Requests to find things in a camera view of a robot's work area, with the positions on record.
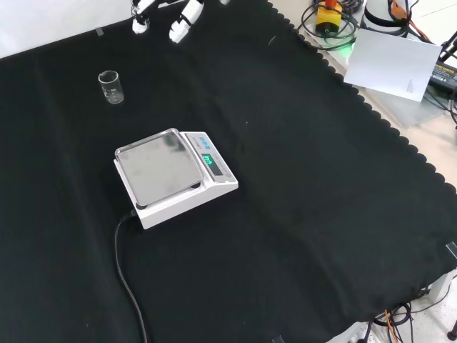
metal stand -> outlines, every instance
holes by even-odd
[[[457,322],[454,324],[452,331],[448,332],[448,338],[451,341],[455,341],[457,339]]]

wire bundle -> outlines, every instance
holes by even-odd
[[[319,7],[322,7],[324,9],[327,9],[329,11],[334,11],[338,14],[341,15],[341,20],[342,21],[345,21],[346,24],[343,26],[342,29],[340,29],[338,32],[336,33],[326,33],[326,34],[317,34],[315,32],[312,32],[310,29],[308,29],[308,27],[306,27],[306,22],[315,14],[317,13],[318,11],[318,8]],[[312,12],[305,18],[305,15],[307,15],[307,13],[312,10]],[[349,34],[343,34],[343,31],[346,29],[346,27],[348,27],[349,25],[351,25],[351,32]],[[312,5],[310,5],[306,10],[305,12],[303,12],[303,14],[301,15],[301,24],[298,25],[298,28],[297,28],[297,34],[298,34],[298,31],[300,30],[300,28],[304,28],[306,32],[308,32],[310,35],[312,36],[315,36],[315,37],[318,37],[318,38],[321,38],[321,39],[348,39],[348,41],[342,43],[342,44],[338,44],[338,45],[335,45],[335,46],[326,46],[326,47],[321,47],[321,46],[314,46],[316,49],[318,50],[325,50],[325,51],[330,51],[330,50],[336,50],[336,49],[340,49],[340,48],[343,48],[345,46],[348,46],[350,44],[352,44],[353,42],[356,41],[356,37],[355,37],[355,33],[356,33],[356,30],[358,28],[358,22],[357,20],[352,17],[352,15],[350,14],[346,14],[344,13],[344,10],[343,11],[339,11],[338,9],[333,9],[331,7],[327,7],[325,5],[321,5],[321,4],[318,4],[318,3],[313,3]]]

black power cable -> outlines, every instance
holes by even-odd
[[[452,120],[454,120],[454,123],[457,124],[457,113],[453,111],[453,109],[449,109],[445,104],[443,104],[431,91],[429,91],[428,89],[426,89],[426,93],[431,96],[431,98],[433,100],[436,101],[436,103],[439,105],[439,107],[447,112],[449,112],[451,114],[451,118]]]
[[[141,329],[141,335],[143,336],[143,343],[148,343],[148,336],[146,334],[146,327],[144,326],[144,320],[143,320],[143,315],[141,314],[140,306],[138,305],[138,302],[135,299],[134,294],[130,290],[129,284],[124,278],[124,274],[122,273],[122,268],[121,268],[121,262],[119,261],[119,248],[118,248],[118,236],[119,236],[119,228],[121,225],[129,220],[130,218],[133,218],[136,216],[136,212],[134,209],[132,209],[128,214],[123,216],[119,223],[117,224],[116,230],[114,231],[114,256],[116,257],[116,271],[119,276],[119,279],[122,282],[122,285],[124,286],[124,289],[126,290],[127,294],[130,297],[131,302],[135,306],[136,314],[138,316],[139,320],[139,326]]]
[[[336,33],[327,33],[327,34],[316,34],[314,32],[312,32],[310,29],[308,29],[308,27],[306,27],[306,22],[315,14],[317,13],[318,11],[318,8],[321,7],[321,8],[324,8],[324,9],[327,9],[329,11],[334,11],[338,14],[341,15],[341,19],[343,21],[346,22],[346,24],[343,26],[342,29],[340,29],[338,32]],[[307,15],[307,13],[313,9],[313,11],[305,18],[305,15]],[[349,34],[344,34],[344,35],[341,35],[343,33],[343,31],[346,29],[346,27],[348,27],[349,25],[351,25],[352,27],[352,30]],[[335,46],[327,46],[327,47],[322,47],[322,46],[314,46],[316,49],[318,50],[324,50],[324,51],[330,51],[330,50],[336,50],[336,49],[340,49],[340,48],[343,48],[345,46],[348,46],[350,44],[352,44],[353,42],[356,41],[356,37],[355,37],[355,33],[356,33],[356,30],[358,28],[358,22],[357,20],[352,17],[352,15],[350,14],[345,14],[343,13],[342,11],[339,11],[338,9],[333,9],[331,7],[327,7],[327,6],[324,6],[324,5],[321,5],[321,4],[312,4],[310,5],[304,12],[303,14],[301,15],[301,24],[298,25],[297,27],[297,34],[298,34],[298,31],[301,29],[301,28],[304,28],[306,32],[308,32],[310,35],[312,36],[315,36],[315,37],[318,37],[318,38],[321,38],[321,39],[349,39],[348,41],[342,43],[342,44],[338,44],[338,45],[335,45]]]

scale display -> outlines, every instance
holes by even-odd
[[[203,160],[205,161],[206,165],[209,169],[213,172],[213,174],[217,177],[222,175],[222,171],[217,166],[216,162],[213,160],[213,157],[210,154],[201,154]]]

electronic device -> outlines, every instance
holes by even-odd
[[[168,129],[117,149],[115,157],[144,229],[238,188],[205,132]]]
[[[457,95],[457,69],[442,62],[436,62],[428,84],[450,97],[455,97]]]
[[[343,7],[336,0],[325,0],[320,4],[322,7],[317,8],[316,32],[337,34],[340,29]]]

